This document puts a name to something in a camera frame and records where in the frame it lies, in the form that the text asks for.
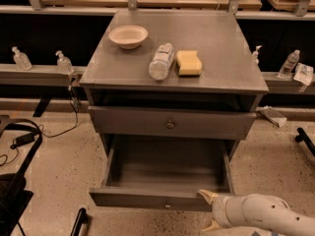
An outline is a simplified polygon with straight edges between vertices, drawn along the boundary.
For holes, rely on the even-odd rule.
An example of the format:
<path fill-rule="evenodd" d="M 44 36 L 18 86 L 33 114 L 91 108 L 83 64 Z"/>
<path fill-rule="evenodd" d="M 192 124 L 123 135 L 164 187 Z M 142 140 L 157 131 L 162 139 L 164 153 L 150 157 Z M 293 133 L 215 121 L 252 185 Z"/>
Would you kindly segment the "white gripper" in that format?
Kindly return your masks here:
<path fill-rule="evenodd" d="M 204 228 L 203 232 L 232 228 L 245 224 L 242 213 L 242 197 L 219 196 L 219 194 L 200 189 L 198 193 L 209 205 L 213 205 L 213 217 L 211 225 Z"/>

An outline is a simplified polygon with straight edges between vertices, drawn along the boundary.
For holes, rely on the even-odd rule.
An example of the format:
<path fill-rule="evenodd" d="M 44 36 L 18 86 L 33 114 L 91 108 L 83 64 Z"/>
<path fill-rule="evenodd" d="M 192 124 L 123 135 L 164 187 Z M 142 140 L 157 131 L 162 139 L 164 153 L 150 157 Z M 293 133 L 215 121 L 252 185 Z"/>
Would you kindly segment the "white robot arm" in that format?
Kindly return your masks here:
<path fill-rule="evenodd" d="M 233 227 L 257 227 L 284 236 L 315 236 L 315 218 L 294 212 L 276 196 L 198 193 L 213 209 L 212 224 L 205 231 Z"/>

